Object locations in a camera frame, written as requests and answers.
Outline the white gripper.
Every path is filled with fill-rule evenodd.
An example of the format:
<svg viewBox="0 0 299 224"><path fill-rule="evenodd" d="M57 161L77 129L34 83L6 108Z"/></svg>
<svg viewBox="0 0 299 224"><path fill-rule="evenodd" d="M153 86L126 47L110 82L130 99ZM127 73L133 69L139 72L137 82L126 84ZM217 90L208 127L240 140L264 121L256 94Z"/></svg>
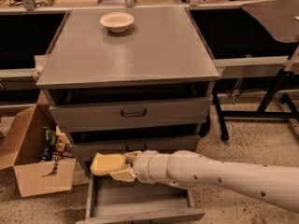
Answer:
<svg viewBox="0 0 299 224"><path fill-rule="evenodd" d="M137 178L141 183L153 184L150 178L149 165L150 160L157 154L157 151L140 150L124 153L124 157L128 164L125 164L120 169L110 172L110 176L117 181L134 182Z"/></svg>

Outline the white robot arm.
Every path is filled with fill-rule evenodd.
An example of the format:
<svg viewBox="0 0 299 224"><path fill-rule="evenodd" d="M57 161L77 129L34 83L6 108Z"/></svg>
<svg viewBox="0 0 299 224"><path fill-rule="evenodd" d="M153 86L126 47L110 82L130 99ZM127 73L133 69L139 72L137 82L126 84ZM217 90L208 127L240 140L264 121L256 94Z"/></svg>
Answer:
<svg viewBox="0 0 299 224"><path fill-rule="evenodd" d="M109 173L115 180L189 190L209 184L299 213L296 167L216 161L186 150L172 154L146 150L124 158L126 163Z"/></svg>

